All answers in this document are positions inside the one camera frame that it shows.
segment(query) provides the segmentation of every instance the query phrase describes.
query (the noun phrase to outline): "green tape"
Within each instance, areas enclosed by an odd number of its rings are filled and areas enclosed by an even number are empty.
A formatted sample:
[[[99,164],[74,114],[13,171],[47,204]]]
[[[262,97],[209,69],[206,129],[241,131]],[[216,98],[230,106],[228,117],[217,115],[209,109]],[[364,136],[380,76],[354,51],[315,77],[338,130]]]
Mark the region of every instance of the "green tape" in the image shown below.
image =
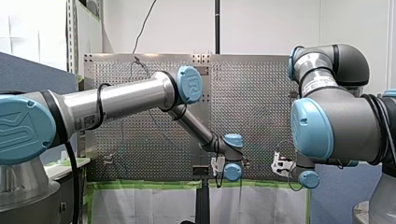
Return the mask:
[[[84,161],[87,161],[87,160],[88,160],[88,158],[77,158],[77,165],[79,165],[79,164],[81,164],[81,163],[83,163]],[[71,166],[70,160],[66,160],[66,161],[64,161],[62,163],[58,163],[58,162],[53,161],[53,162],[50,162],[50,163],[46,164],[45,166],[52,166],[52,165],[55,165],[55,164],[59,164],[59,165],[62,165],[62,166]]]

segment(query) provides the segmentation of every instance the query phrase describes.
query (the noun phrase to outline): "light blue joint cap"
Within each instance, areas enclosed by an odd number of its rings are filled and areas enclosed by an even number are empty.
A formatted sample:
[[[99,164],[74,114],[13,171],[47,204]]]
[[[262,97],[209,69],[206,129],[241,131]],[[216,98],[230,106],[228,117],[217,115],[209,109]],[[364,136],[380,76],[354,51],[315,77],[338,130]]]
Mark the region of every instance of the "light blue joint cap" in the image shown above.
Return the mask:
[[[307,189],[314,189],[319,185],[320,178],[315,171],[304,171],[298,176],[298,182]]]
[[[396,97],[396,89],[384,91],[383,97]]]
[[[184,103],[197,103],[204,92],[201,74],[192,66],[181,66],[177,72],[177,89]]]
[[[237,133],[228,133],[224,135],[224,142],[232,147],[242,147],[242,136]]]
[[[332,125],[317,102],[310,98],[294,101],[290,121],[294,146],[302,155],[319,159],[332,155]]]
[[[228,163],[224,167],[224,177],[230,181],[237,181],[242,176],[242,168],[236,163]]]
[[[29,161],[47,150],[56,124],[50,111],[31,99],[0,96],[0,165]]]
[[[358,166],[358,165],[359,165],[359,161],[350,161],[347,164],[347,167],[355,167],[355,166]]]

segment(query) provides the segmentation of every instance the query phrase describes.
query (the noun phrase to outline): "pegboard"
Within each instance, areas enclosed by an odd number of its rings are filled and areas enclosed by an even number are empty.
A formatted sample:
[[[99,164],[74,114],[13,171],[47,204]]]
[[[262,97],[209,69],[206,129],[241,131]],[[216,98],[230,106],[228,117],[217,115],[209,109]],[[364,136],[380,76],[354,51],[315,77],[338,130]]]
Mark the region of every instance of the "pegboard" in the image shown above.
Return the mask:
[[[290,140],[290,91],[286,56],[93,54],[85,56],[85,87],[116,85],[149,78],[155,71],[193,65],[205,92],[191,112],[219,135],[240,133],[252,161],[244,178],[279,179],[270,164],[276,145]],[[104,124],[86,134],[91,152],[90,180],[191,180],[191,167],[208,164],[203,152],[167,113],[151,109]],[[282,155],[293,157],[292,145]],[[104,162],[111,155],[112,162]]]

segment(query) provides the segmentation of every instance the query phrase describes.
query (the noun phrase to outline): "black cable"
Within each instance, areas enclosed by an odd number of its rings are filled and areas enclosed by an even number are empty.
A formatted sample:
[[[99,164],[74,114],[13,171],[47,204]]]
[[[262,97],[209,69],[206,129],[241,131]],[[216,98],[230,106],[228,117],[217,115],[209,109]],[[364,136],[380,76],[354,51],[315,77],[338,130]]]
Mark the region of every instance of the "black cable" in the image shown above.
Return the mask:
[[[23,91],[0,91],[0,95],[21,95],[25,93]]]
[[[372,108],[381,132],[381,147],[375,159],[373,161],[370,161],[369,163],[372,165],[378,165],[382,160],[385,159],[390,147],[394,163],[396,164],[396,150],[390,133],[389,120],[385,113],[385,109],[381,105],[380,100],[374,95],[363,94],[361,97],[363,97]]]
[[[146,22],[148,21],[148,18],[149,18],[149,14],[151,13],[151,10],[154,8],[154,5],[155,5],[156,2],[157,2],[157,0],[154,0],[152,2],[152,4],[151,4],[151,7],[149,8],[148,15],[146,16],[145,20],[143,21],[142,29],[140,30],[140,33],[139,33],[139,35],[136,38],[136,42],[134,43],[134,51],[132,51],[132,54],[134,54],[134,52],[137,49],[137,44],[139,42],[139,38],[143,34],[143,31],[144,31],[145,26],[146,26]]]
[[[105,119],[105,114],[103,112],[103,105],[102,105],[102,96],[101,96],[102,89],[105,86],[111,86],[111,85],[108,84],[108,83],[102,83],[102,84],[99,85],[98,93],[97,93],[97,99],[96,99],[96,103],[97,103],[97,106],[98,106],[98,109],[99,109],[99,122],[97,122],[95,126],[93,126],[90,129],[88,129],[90,131],[99,128],[102,125],[103,120]]]
[[[73,224],[78,224],[80,200],[79,200],[79,176],[78,176],[77,161],[70,142],[67,142],[64,145],[66,146],[66,151],[70,158],[70,165],[72,166],[73,189],[74,189]]]
[[[214,149],[214,151],[216,153],[216,162],[218,162],[219,150],[220,150],[219,137],[218,137],[218,135],[216,133],[212,133],[212,134],[213,134],[213,137],[215,138],[215,142],[213,143],[213,149]],[[220,183],[218,181],[218,176],[217,175],[215,176],[216,187],[218,189],[221,188],[221,186],[222,186],[222,182],[223,182],[223,179],[224,179],[224,168],[225,168],[225,164],[223,164],[223,169],[222,169],[222,172],[221,172]]]

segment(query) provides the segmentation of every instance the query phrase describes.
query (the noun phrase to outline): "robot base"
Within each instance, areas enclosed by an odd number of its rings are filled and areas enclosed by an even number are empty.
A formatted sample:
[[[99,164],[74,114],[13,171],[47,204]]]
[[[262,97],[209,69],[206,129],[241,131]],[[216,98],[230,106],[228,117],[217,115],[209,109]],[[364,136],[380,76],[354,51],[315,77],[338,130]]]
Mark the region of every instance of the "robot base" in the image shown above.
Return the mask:
[[[61,223],[60,184],[51,182],[48,190],[33,199],[0,207],[2,224],[59,224]]]

